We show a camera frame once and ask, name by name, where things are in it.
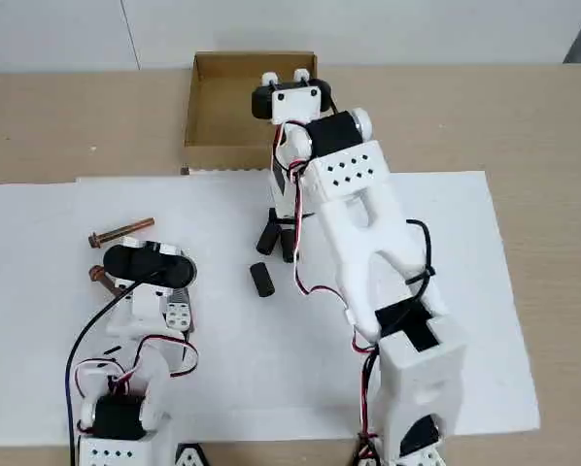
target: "cable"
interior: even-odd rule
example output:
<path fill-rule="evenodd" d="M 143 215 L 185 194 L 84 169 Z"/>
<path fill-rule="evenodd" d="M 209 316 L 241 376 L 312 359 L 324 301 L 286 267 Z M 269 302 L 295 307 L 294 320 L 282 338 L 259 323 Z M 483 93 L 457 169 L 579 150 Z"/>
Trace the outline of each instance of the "cable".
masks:
<path fill-rule="evenodd" d="M 107 314 L 116 304 L 122 300 L 125 296 L 131 293 L 137 286 L 142 284 L 145 280 L 149 279 L 150 277 L 156 275 L 159 271 L 150 274 L 149 276 L 134 282 L 131 286 L 126 288 L 123 292 L 121 292 L 118 296 L 112 299 L 103 309 L 101 309 L 96 315 L 89 320 L 89 322 L 85 325 L 84 329 L 81 331 L 73 347 L 70 350 L 70 354 L 68 354 L 68 359 L 66 360 L 66 370 L 64 373 L 64 383 L 65 383 L 65 392 L 66 392 L 66 411 L 68 413 L 68 442 L 69 442 L 69 450 L 70 450 L 70 466 L 77 465 L 77 454 L 75 452 L 75 429 L 74 429 L 74 421 L 73 421 L 73 405 L 72 405 L 72 397 L 70 394 L 70 371 L 73 365 L 73 359 L 75 358 L 75 354 L 77 353 L 77 349 L 81 344 L 81 341 L 84 339 L 85 334 L 89 331 L 90 328 L 94 326 L 94 324 L 105 314 Z"/>
<path fill-rule="evenodd" d="M 331 92 L 329 93 L 329 102 L 331 103 L 331 112 L 336 115 L 338 113 L 338 107 L 336 107 L 336 103 L 333 101 L 333 95 L 331 95 Z"/>
<path fill-rule="evenodd" d="M 79 391 L 79 394 L 81 395 L 82 398 L 85 398 L 84 392 L 81 389 L 81 385 L 79 384 L 79 369 L 81 369 L 83 366 L 88 365 L 88 364 L 95 364 L 97 366 L 97 368 L 103 368 L 103 366 L 106 366 L 107 368 L 109 368 L 109 366 L 114 367 L 114 369 L 118 369 L 118 371 L 120 371 L 118 374 L 109 374 L 107 373 L 107 371 L 105 371 L 105 373 L 107 374 L 107 376 L 122 376 L 124 375 L 124 368 L 122 366 L 120 366 L 119 363 L 117 363 L 117 361 L 115 359 L 108 359 L 108 358 L 104 358 L 104 357 L 92 357 L 90 359 L 84 359 L 83 361 L 79 362 L 76 366 L 75 366 L 75 386 L 77 387 L 77 391 Z"/>
<path fill-rule="evenodd" d="M 423 297 L 423 295 L 425 294 L 425 291 L 427 291 L 430 278 L 433 275 L 435 275 L 435 269 L 432 266 L 433 246 L 431 244 L 430 232 L 428 231 L 428 227 L 427 227 L 426 223 L 424 223 L 421 220 L 416 220 L 414 218 L 407 218 L 407 223 L 410 225 L 420 226 L 423 230 L 423 234 L 425 235 L 425 245 L 426 245 L 425 246 L 425 250 L 426 250 L 425 251 L 425 270 L 422 271 L 420 274 L 418 274 L 416 277 L 412 277 L 411 279 L 405 281 L 405 284 L 407 284 L 407 285 L 419 282 L 420 280 L 423 281 L 422 284 L 420 285 L 420 288 L 418 289 L 418 291 L 414 295 L 414 299 L 419 300 Z"/>
<path fill-rule="evenodd" d="M 376 464 L 380 463 L 379 451 L 375 447 L 373 439 L 377 434 L 368 431 L 368 385 L 370 376 L 372 374 L 375 361 L 379 355 L 379 347 L 374 347 L 373 350 L 366 356 L 361 368 L 360 376 L 360 417 L 361 417 L 361 431 L 358 433 L 358 444 L 352 457 L 352 465 L 359 465 L 363 459 L 373 458 Z"/>
<path fill-rule="evenodd" d="M 175 378 L 178 378 L 178 377 L 182 377 L 182 376 L 186 376 L 187 374 L 192 373 L 195 370 L 195 368 L 197 367 L 197 363 L 198 363 L 198 359 L 199 359 L 199 353 L 197 352 L 197 349 L 195 348 L 195 346 L 193 344 L 191 344 L 189 342 L 186 342 L 184 340 L 178 339 L 178 338 L 168 337 L 166 335 L 147 335 L 146 337 L 144 337 L 139 342 L 139 345 L 137 346 L 137 351 L 135 352 L 135 359 L 133 360 L 133 367 L 129 371 L 126 371 L 124 373 L 124 375 L 122 375 L 119 379 L 116 380 L 116 385 L 120 385 L 122 383 L 127 383 L 127 382 L 129 382 L 131 380 L 131 378 L 133 377 L 133 375 L 139 369 L 142 348 L 150 340 L 160 340 L 160 341 L 163 341 L 163 342 L 167 342 L 167 343 L 171 343 L 171 344 L 174 344 L 174 345 L 178 345 L 178 346 L 181 346 L 181 347 L 183 347 L 185 349 L 191 349 L 195 353 L 195 356 L 196 356 L 195 363 L 191 367 L 189 367 L 188 369 L 186 369 L 184 371 L 178 371 L 178 372 L 172 372 L 172 373 L 170 373 L 170 377 L 172 379 L 175 379 Z"/>
<path fill-rule="evenodd" d="M 275 135 L 273 136 L 273 148 L 271 151 L 271 172 L 273 172 L 273 163 L 277 163 L 280 168 L 288 175 L 289 174 L 289 167 L 285 167 L 280 159 L 278 158 L 278 150 L 280 149 L 280 145 L 282 144 L 282 138 L 285 134 L 285 126 L 287 124 L 294 124 L 296 126 L 301 126 L 303 129 L 306 129 L 306 125 L 303 124 L 301 121 L 297 121 L 296 119 L 290 119 L 285 121 L 282 124 L 278 124 L 275 128 Z"/>
<path fill-rule="evenodd" d="M 308 163 L 309 162 L 306 162 L 305 160 L 295 160 L 293 163 L 289 165 L 290 170 L 296 169 L 296 171 L 292 173 L 295 184 L 295 198 L 294 198 L 295 227 L 294 227 L 294 248 L 292 250 L 292 269 L 294 282 L 297 285 L 299 292 L 304 296 L 308 296 L 309 294 L 312 294 L 315 291 L 328 291 L 330 293 L 335 294 L 346 309 L 348 307 L 347 302 L 342 297 L 342 294 L 340 294 L 339 291 L 324 284 L 317 284 L 308 289 L 301 280 L 301 278 L 299 277 L 299 270 L 297 268 L 297 265 L 299 258 L 299 245 L 301 244 L 301 231 L 303 225 L 303 195 L 301 192 L 301 185 L 299 183 L 299 180 L 301 179 L 301 176 L 303 175 L 303 170 L 305 169 Z"/>
<path fill-rule="evenodd" d="M 353 350 L 355 352 L 358 352 L 359 354 L 370 354 L 373 351 L 373 349 L 375 348 L 375 346 L 370 345 L 368 347 L 361 347 L 360 345 L 358 345 L 358 331 L 354 327 L 353 339 L 351 340 L 351 348 L 353 348 Z"/>

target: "copper bolt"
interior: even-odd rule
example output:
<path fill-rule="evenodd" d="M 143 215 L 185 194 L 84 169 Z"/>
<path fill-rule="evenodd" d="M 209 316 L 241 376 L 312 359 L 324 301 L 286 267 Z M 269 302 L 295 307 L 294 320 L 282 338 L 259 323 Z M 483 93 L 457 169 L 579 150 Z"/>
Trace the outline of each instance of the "copper bolt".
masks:
<path fill-rule="evenodd" d="M 112 231 L 108 231 L 107 233 L 103 233 L 101 235 L 96 235 L 96 233 L 92 233 L 89 235 L 89 245 L 93 248 L 100 248 L 103 243 L 107 243 L 108 241 L 113 241 L 117 238 L 122 236 L 126 236 L 129 233 L 132 233 L 137 230 L 141 230 L 142 228 L 146 228 L 147 226 L 154 225 L 154 218 L 144 218 L 143 220 L 137 221 L 135 223 L 131 223 L 130 225 L 123 226 L 121 228 L 117 228 Z"/>
<path fill-rule="evenodd" d="M 107 291 L 112 293 L 114 296 L 118 296 L 121 291 L 116 288 L 112 279 L 110 279 L 105 273 L 105 268 L 100 265 L 94 265 L 89 269 L 89 279 L 93 282 L 100 282 Z"/>

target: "white robotic arm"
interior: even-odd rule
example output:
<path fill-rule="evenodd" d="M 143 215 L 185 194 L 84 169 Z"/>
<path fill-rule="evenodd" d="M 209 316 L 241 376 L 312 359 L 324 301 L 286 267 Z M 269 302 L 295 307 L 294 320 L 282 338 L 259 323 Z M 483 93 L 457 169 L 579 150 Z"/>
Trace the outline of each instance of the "white robotic arm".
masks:
<path fill-rule="evenodd" d="M 378 348 L 381 386 L 374 444 L 384 464 L 439 465 L 435 447 L 452 433 L 461 406 L 464 337 L 435 279 L 429 281 L 434 275 L 430 243 L 422 250 L 411 237 L 416 226 L 408 224 L 398 205 L 387 162 L 371 139 L 368 114 L 355 109 L 319 119 L 328 87 L 311 82 L 306 73 L 295 72 L 295 84 L 284 87 L 274 74 L 263 76 L 263 87 L 271 83 L 271 121 L 279 125 L 270 178 L 277 219 L 295 227 L 290 220 L 296 215 L 295 190 L 301 189 L 331 246 L 347 318 Z M 255 95 L 263 95 L 263 87 Z M 330 95 L 324 98 L 331 101 Z M 367 226 L 352 221 L 350 200 L 363 204 Z M 410 283 L 412 298 L 374 309 L 369 294 L 374 254 Z"/>
<path fill-rule="evenodd" d="M 79 464 L 174 464 L 165 394 L 171 378 L 197 364 L 188 342 L 187 285 L 195 266 L 171 245 L 123 238 L 105 254 L 105 268 L 119 290 L 152 269 L 165 275 L 151 276 L 118 301 L 106 326 L 108 349 L 74 371 L 83 397 Z"/>

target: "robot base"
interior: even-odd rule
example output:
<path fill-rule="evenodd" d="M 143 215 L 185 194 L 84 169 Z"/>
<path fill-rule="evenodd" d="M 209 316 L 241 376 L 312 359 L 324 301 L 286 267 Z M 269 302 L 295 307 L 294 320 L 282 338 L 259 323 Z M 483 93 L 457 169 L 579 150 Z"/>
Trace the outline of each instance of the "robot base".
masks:
<path fill-rule="evenodd" d="M 161 466 L 173 464 L 169 417 L 155 432 L 140 440 L 113 440 L 82 437 L 79 466 Z"/>

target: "white paper sheet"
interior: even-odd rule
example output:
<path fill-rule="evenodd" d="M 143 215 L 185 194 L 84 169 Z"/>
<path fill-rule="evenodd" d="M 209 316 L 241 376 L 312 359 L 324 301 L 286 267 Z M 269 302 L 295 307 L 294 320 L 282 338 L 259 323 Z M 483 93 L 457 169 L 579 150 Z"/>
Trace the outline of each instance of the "white paper sheet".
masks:
<path fill-rule="evenodd" d="M 470 340 L 457 433 L 538 427 L 484 174 L 396 174 L 393 185 L 407 215 L 430 227 L 439 285 Z M 353 437 L 361 359 L 336 299 L 300 296 L 279 252 L 264 258 L 276 293 L 261 299 L 254 290 L 248 268 L 263 260 L 254 244 L 265 192 L 262 172 L 0 186 L 0 445 L 65 442 L 65 358 L 107 299 L 87 279 L 102 251 L 91 250 L 86 235 L 146 216 L 156 225 L 140 237 L 180 245 L 198 267 L 191 298 L 200 365 L 172 382 L 178 438 Z M 27 223 L 31 230 L 21 228 Z M 316 218 L 302 238 L 304 280 L 334 285 Z M 90 336 L 81 357 L 101 334 Z"/>

